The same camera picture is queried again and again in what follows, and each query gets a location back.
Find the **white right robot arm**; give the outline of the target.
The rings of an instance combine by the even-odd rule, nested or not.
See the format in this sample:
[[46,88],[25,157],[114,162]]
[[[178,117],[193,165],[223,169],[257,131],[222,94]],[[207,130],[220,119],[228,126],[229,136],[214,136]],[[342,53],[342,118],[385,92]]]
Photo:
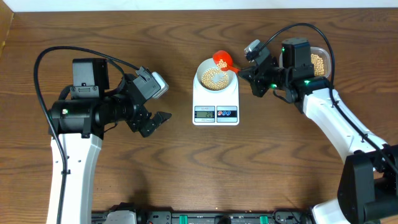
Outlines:
[[260,40],[244,54],[253,65],[238,75],[250,83],[253,95],[284,91],[283,100],[323,131],[344,163],[337,198],[312,207],[312,223],[372,223],[397,215],[397,146],[365,127],[329,79],[315,76],[308,40],[284,40],[282,66]]

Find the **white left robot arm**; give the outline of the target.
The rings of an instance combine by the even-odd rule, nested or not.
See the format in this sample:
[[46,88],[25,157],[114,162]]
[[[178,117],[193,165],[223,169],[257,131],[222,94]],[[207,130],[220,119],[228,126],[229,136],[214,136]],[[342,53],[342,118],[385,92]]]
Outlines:
[[132,132],[150,136],[170,113],[148,112],[145,103],[169,88],[147,68],[122,74],[119,86],[109,89],[110,59],[77,58],[72,62],[73,85],[63,91],[49,111],[52,137],[52,184],[47,223],[89,223],[95,167],[105,126],[126,122]]

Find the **red measuring scoop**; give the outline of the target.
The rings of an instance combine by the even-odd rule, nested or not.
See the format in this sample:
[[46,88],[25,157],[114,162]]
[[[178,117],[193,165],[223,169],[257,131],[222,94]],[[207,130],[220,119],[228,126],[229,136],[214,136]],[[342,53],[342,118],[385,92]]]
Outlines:
[[229,53],[224,50],[219,50],[213,54],[213,61],[216,66],[224,71],[232,71],[234,73],[238,73],[240,69],[236,68],[233,63],[233,59]]

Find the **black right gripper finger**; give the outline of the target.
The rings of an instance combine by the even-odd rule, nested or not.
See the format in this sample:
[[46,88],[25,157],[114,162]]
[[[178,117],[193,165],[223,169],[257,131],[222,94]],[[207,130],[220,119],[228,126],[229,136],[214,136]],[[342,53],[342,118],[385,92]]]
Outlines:
[[238,76],[241,78],[255,78],[257,73],[258,73],[258,67],[250,66],[250,67],[242,68],[238,72]]
[[241,75],[241,78],[249,83],[254,96],[264,96],[264,83],[261,80],[258,80],[251,75]]

